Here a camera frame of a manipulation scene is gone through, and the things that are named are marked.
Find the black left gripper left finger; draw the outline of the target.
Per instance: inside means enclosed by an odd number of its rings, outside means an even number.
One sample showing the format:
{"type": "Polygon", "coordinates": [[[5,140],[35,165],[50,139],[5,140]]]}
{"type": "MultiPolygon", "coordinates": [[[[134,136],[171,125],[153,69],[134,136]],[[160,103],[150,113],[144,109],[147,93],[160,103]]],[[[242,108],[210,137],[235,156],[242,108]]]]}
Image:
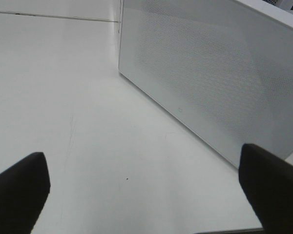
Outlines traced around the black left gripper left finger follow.
{"type": "Polygon", "coordinates": [[[31,233],[49,193],[42,152],[31,153],[0,173],[0,234],[31,233]]]}

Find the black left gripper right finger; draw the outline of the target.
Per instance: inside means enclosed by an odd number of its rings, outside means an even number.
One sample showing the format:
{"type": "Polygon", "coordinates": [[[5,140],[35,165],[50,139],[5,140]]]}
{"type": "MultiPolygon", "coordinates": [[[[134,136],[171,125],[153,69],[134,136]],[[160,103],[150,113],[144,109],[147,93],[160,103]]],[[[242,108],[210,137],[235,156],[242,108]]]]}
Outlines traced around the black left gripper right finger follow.
{"type": "Polygon", "coordinates": [[[244,144],[242,190],[267,234],[293,234],[293,165],[255,144],[244,144]]]}

